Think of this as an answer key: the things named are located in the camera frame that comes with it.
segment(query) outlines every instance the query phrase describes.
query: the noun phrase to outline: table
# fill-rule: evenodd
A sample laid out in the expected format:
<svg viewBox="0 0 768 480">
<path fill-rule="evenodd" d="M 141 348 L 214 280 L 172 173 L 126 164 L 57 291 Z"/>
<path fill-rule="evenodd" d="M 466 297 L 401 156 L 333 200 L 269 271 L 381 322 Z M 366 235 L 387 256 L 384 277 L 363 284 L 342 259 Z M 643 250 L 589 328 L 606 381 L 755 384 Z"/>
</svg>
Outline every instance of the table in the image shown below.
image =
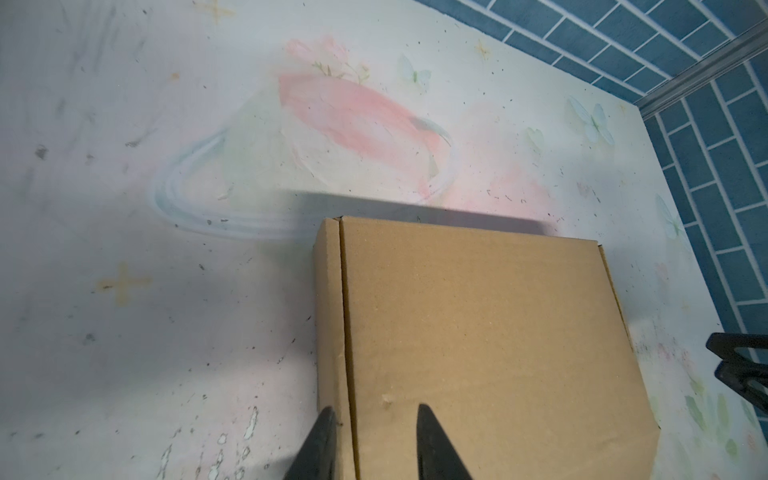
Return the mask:
<svg viewBox="0 0 768 480">
<path fill-rule="evenodd" d="M 310 252 L 338 214 L 599 240 L 654 478 L 768 472 L 631 104 L 409 0 L 2 17 L 8 478 L 281 478 L 316 417 Z"/>
</svg>

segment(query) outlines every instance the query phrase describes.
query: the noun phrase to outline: blue tile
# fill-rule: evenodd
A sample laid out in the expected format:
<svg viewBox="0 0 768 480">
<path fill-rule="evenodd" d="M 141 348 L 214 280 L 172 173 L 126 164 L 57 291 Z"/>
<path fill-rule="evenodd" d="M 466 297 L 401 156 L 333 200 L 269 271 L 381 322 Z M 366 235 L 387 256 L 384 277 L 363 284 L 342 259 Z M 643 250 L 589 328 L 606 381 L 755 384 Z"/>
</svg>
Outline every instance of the blue tile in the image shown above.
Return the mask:
<svg viewBox="0 0 768 480">
<path fill-rule="evenodd" d="M 704 56 L 726 40 L 727 37 L 718 27 L 708 23 L 683 40 L 683 43 L 699 55 Z"/>
<path fill-rule="evenodd" d="M 723 330 L 731 333 L 741 333 L 736 315 L 730 308 L 728 295 L 726 295 L 723 283 L 717 274 L 715 262 L 710 256 L 707 244 L 704 242 L 704 235 L 701 233 L 701 229 L 698 225 L 693 225 L 685 229 L 685 233 L 688 234 L 690 246 L 694 249 L 694 255 L 696 255 L 704 281 L 707 282 L 712 302 L 715 304 L 715 310 L 717 310 L 717 315 L 720 317 L 720 323 L 723 324 Z"/>
<path fill-rule="evenodd" d="M 509 35 L 509 38 L 507 38 L 507 44 L 527 53 L 530 56 L 536 57 L 545 63 L 549 63 L 550 65 L 560 56 L 559 53 L 552 50 L 551 48 L 547 48 L 544 45 L 538 43 L 536 40 L 531 40 L 519 32 L 515 32 L 512 35 Z"/>
<path fill-rule="evenodd" d="M 746 242 L 752 248 L 763 278 L 768 278 L 768 207 L 750 208 L 736 214 L 744 230 Z"/>
<path fill-rule="evenodd" d="M 710 146 L 733 135 L 712 85 L 707 84 L 685 97 L 699 127 L 704 144 Z"/>
<path fill-rule="evenodd" d="M 717 185 L 693 191 L 690 195 L 699 210 L 699 216 L 710 237 L 712 248 L 722 250 L 741 245 Z"/>
<path fill-rule="evenodd" d="M 650 10 L 650 7 L 656 5 L 659 2 L 659 0 L 629 0 L 629 1 L 634 3 L 634 6 L 642 10 L 643 13 Z"/>
<path fill-rule="evenodd" d="M 739 312 L 747 333 L 768 335 L 768 303 L 742 305 Z"/>
<path fill-rule="evenodd" d="M 691 126 L 670 135 L 670 143 L 688 187 L 698 187 L 714 180 Z"/>
<path fill-rule="evenodd" d="M 567 19 L 558 25 L 547 40 L 586 61 L 605 46 L 604 41 Z"/>
<path fill-rule="evenodd" d="M 743 302 L 744 300 L 765 298 L 763 289 L 757 282 L 757 276 L 752 269 L 750 259 L 746 257 L 744 250 L 721 253 L 717 258 L 720 260 L 720 267 L 723 269 L 723 275 L 728 282 L 734 300 Z"/>
<path fill-rule="evenodd" d="M 603 18 L 616 5 L 615 0 L 552 0 L 589 25 Z"/>
<path fill-rule="evenodd" d="M 659 159 L 659 165 L 666 167 L 672 163 L 672 155 L 670 155 L 667 149 L 667 142 L 664 141 L 664 136 L 661 134 L 659 128 L 659 122 L 656 121 L 656 117 L 651 117 L 645 121 L 645 128 L 648 130 L 648 137 L 650 142 L 654 146 L 656 151 L 656 157 Z"/>
<path fill-rule="evenodd" d="M 757 171 L 760 173 L 760 178 L 763 179 L 763 186 L 768 188 L 768 165 L 763 165 Z"/>
<path fill-rule="evenodd" d="M 755 71 L 757 80 L 760 84 L 768 90 L 768 50 L 765 50 L 760 55 L 752 57 L 750 64 Z"/>
<path fill-rule="evenodd" d="M 755 177 L 735 139 L 710 150 L 710 158 L 733 208 L 763 201 Z"/>
<path fill-rule="evenodd" d="M 621 5 L 596 28 L 632 51 L 656 33 L 647 23 Z"/>
<path fill-rule="evenodd" d="M 544 37 L 562 17 L 537 0 L 498 0 L 491 11 L 540 37 Z"/>
<path fill-rule="evenodd" d="M 643 67 L 639 61 L 629 58 L 612 46 L 606 48 L 590 63 L 619 80 L 624 80 Z"/>
<path fill-rule="evenodd" d="M 755 0 L 703 0 L 702 3 L 736 35 L 766 17 Z"/>
<path fill-rule="evenodd" d="M 690 223 L 696 220 L 693 209 L 690 207 L 688 197 L 683 189 L 683 182 L 680 181 L 680 175 L 677 174 L 677 168 L 667 168 L 664 171 L 664 178 L 667 179 L 667 185 L 672 193 L 677 212 L 680 214 L 680 221 Z"/>
<path fill-rule="evenodd" d="M 593 84 L 595 87 L 605 90 L 609 94 L 616 95 L 622 100 L 626 100 L 630 103 L 634 103 L 640 100 L 640 95 L 634 93 L 626 87 L 622 87 L 615 81 L 612 81 L 606 77 L 601 78 Z"/>
<path fill-rule="evenodd" d="M 508 26 L 469 8 L 467 5 L 457 2 L 456 0 L 418 0 L 418 2 L 421 2 L 428 7 L 432 7 L 438 12 L 450 15 L 461 23 L 477 28 L 479 31 L 482 31 L 497 40 L 503 40 L 510 30 Z"/>
<path fill-rule="evenodd" d="M 688 0 L 664 0 L 648 16 L 678 38 L 707 21 L 707 17 Z"/>
<path fill-rule="evenodd" d="M 677 75 L 696 63 L 692 57 L 661 35 L 645 44 L 637 54 L 670 75 Z"/>
<path fill-rule="evenodd" d="M 722 74 L 717 78 L 716 83 L 725 101 L 738 97 L 754 86 L 750 74 L 746 72 L 744 65 L 739 65 L 733 70 Z"/>
<path fill-rule="evenodd" d="M 768 112 L 755 92 L 728 106 L 756 164 L 768 160 Z"/>
<path fill-rule="evenodd" d="M 586 81 L 587 83 L 592 83 L 595 78 L 600 76 L 598 73 L 576 63 L 568 57 L 561 58 L 558 60 L 558 63 L 554 64 L 554 66 L 576 78 Z"/>
<path fill-rule="evenodd" d="M 667 132 L 688 123 L 688 114 L 685 113 L 685 107 L 679 101 L 674 102 L 669 107 L 663 109 L 660 113 L 661 121 L 664 122 L 664 128 Z"/>
<path fill-rule="evenodd" d="M 627 80 L 627 83 L 647 93 L 662 81 L 664 81 L 664 77 L 646 67 Z"/>
</svg>

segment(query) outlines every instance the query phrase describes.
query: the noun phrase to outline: wall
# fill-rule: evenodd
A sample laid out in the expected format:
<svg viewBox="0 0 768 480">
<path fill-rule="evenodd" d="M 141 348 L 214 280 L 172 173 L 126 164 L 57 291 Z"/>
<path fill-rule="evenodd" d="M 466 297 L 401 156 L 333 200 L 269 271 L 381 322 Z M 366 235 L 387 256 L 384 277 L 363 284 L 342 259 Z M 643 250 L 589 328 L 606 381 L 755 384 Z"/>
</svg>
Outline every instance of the wall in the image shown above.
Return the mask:
<svg viewBox="0 0 768 480">
<path fill-rule="evenodd" d="M 766 87 L 768 51 L 645 123 L 726 332 L 768 334 Z"/>
<path fill-rule="evenodd" d="M 766 17 L 754 0 L 418 0 L 626 101 Z"/>
</svg>

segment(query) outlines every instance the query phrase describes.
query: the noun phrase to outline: brown cardboard box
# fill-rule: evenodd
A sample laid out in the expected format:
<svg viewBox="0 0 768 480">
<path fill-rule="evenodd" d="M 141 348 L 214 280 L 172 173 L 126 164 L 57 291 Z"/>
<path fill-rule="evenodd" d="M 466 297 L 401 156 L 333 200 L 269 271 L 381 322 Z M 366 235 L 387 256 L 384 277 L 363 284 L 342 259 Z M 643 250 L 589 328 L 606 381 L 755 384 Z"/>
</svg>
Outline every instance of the brown cardboard box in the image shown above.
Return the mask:
<svg viewBox="0 0 768 480">
<path fill-rule="evenodd" d="M 598 244 L 326 219 L 320 408 L 337 478 L 418 478 L 427 403 L 475 480 L 647 480 L 659 428 Z"/>
</svg>

